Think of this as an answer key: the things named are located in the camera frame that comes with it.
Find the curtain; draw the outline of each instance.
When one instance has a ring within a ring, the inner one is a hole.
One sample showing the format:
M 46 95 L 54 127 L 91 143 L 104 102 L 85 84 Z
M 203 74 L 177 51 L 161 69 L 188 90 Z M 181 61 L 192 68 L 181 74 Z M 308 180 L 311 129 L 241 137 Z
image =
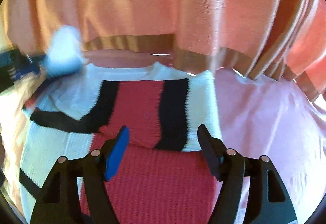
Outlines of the curtain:
M 6 44 L 29 54 L 68 24 L 86 51 L 170 54 L 192 73 L 284 77 L 310 101 L 326 88 L 325 0 L 4 0 L 0 11 Z

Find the curtain fold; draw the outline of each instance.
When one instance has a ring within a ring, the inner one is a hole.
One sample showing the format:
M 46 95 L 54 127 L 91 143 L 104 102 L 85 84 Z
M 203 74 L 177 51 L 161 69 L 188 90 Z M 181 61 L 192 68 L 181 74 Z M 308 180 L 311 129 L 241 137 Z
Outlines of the curtain fold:
M 0 10 L 2 38 L 29 54 L 68 24 L 85 51 L 171 54 L 192 73 L 295 79 L 311 101 L 326 88 L 325 0 L 4 0 Z

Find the blue gripper pad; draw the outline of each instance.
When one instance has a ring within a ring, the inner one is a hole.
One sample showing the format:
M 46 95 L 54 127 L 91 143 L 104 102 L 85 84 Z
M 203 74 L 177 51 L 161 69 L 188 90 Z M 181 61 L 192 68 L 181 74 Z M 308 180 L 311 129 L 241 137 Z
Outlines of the blue gripper pad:
M 125 126 L 120 130 L 118 136 L 116 137 L 115 145 L 106 159 L 106 170 L 104 177 L 107 181 L 117 174 L 120 162 L 122 160 L 124 151 L 129 143 L 129 129 Z

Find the silver screw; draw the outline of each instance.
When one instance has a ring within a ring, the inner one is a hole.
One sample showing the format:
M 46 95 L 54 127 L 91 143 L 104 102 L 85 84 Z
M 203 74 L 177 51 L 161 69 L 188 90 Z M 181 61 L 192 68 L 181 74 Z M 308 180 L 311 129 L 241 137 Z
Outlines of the silver screw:
M 234 149 L 227 149 L 226 153 L 229 154 L 230 156 L 234 156 L 237 152 L 235 152 Z
M 58 162 L 59 163 L 63 163 L 65 161 L 66 161 L 66 157 L 65 156 L 61 156 L 61 157 L 58 158 Z
M 264 162 L 269 162 L 269 161 L 270 161 L 269 156 L 266 156 L 266 155 L 262 155 L 262 156 L 261 156 L 261 159 L 262 159 L 262 161 L 264 161 Z
M 93 150 L 92 152 L 91 152 L 91 155 L 93 156 L 93 157 L 97 157 L 98 155 L 100 155 L 101 154 L 101 152 L 99 151 L 99 150 Z

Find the lavender cloth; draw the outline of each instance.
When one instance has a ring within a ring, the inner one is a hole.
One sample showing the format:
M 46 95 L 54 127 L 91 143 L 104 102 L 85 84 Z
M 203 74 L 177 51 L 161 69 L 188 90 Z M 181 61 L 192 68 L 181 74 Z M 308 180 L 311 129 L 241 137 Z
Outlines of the lavender cloth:
M 253 82 L 220 69 L 215 87 L 223 142 L 247 157 L 269 155 L 304 223 L 326 188 L 326 112 L 285 79 L 262 76 Z M 248 190 L 246 181 L 239 223 Z

